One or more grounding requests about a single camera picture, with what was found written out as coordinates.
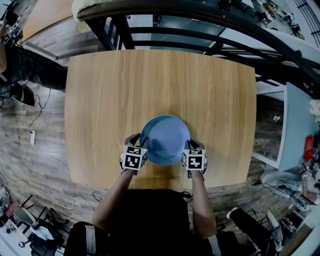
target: wooden desk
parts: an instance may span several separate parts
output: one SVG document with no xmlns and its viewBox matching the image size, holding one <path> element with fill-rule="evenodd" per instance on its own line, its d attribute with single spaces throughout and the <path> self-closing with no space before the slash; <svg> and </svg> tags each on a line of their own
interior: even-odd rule
<svg viewBox="0 0 320 256">
<path fill-rule="evenodd" d="M 23 31 L 23 42 L 36 33 L 72 17 L 73 0 L 38 0 Z"/>
<path fill-rule="evenodd" d="M 207 188 L 246 180 L 256 126 L 256 80 L 251 67 L 201 54 L 117 50 L 70 59 L 65 93 L 65 136 L 74 182 L 110 188 L 129 135 L 151 118 L 182 119 L 207 149 Z M 179 162 L 147 162 L 135 189 L 189 190 Z"/>
</svg>

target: round plate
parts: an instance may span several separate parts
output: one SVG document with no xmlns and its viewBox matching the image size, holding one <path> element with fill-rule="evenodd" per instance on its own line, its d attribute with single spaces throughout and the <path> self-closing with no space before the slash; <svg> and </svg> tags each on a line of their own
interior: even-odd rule
<svg viewBox="0 0 320 256">
<path fill-rule="evenodd" d="M 140 145 L 149 137 L 148 160 L 159 166 L 170 166 L 182 158 L 190 132 L 186 124 L 173 115 L 159 115 L 142 129 Z"/>
</svg>

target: yellow fabric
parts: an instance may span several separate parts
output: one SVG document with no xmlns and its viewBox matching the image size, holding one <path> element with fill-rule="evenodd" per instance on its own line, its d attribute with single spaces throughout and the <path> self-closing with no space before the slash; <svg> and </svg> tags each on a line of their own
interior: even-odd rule
<svg viewBox="0 0 320 256">
<path fill-rule="evenodd" d="M 72 14 L 73 18 L 76 21 L 76 31 L 80 33 L 88 32 L 90 31 L 90 28 L 84 21 L 79 21 L 77 16 L 78 13 L 87 7 L 96 5 L 96 4 L 101 4 L 105 2 L 111 2 L 112 0 L 73 0 L 72 3 Z"/>
</svg>

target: black metal railing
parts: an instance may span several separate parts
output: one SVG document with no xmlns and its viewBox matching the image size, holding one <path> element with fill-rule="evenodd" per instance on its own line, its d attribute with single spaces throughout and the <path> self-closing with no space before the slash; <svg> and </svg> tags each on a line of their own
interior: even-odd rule
<svg viewBox="0 0 320 256">
<path fill-rule="evenodd" d="M 294 0 L 294 2 L 309 26 L 316 46 L 320 47 L 320 22 L 317 16 L 306 0 Z"/>
<path fill-rule="evenodd" d="M 169 15 L 201 20 L 223 26 L 250 36 L 273 50 L 260 50 L 220 36 L 194 30 L 169 27 L 129 27 L 126 15 Z M 112 19 L 109 35 L 106 31 L 106 20 Z M 210 56 L 228 59 L 255 68 L 260 81 L 274 80 L 281 84 L 290 82 L 313 98 L 320 99 L 320 76 L 302 58 L 301 52 L 292 50 L 280 39 L 265 29 L 227 11 L 207 5 L 181 0 L 113 0 L 88 7 L 78 13 L 81 21 L 86 21 L 107 51 L 116 50 L 121 40 L 124 47 L 135 49 L 136 46 L 157 46 L 190 49 Z M 113 42 L 110 34 L 116 29 Z M 178 35 L 205 39 L 215 44 L 212 47 L 185 42 L 133 40 L 132 34 L 150 33 Z"/>
</svg>

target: white shoe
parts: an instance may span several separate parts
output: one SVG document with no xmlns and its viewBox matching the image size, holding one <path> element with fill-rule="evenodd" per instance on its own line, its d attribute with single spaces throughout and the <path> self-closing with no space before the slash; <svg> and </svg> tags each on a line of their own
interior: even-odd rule
<svg viewBox="0 0 320 256">
<path fill-rule="evenodd" d="M 226 218 L 230 220 L 230 214 L 236 210 L 236 209 L 239 209 L 239 207 L 234 207 L 231 211 L 229 211 L 227 214 L 226 214 Z"/>
</svg>

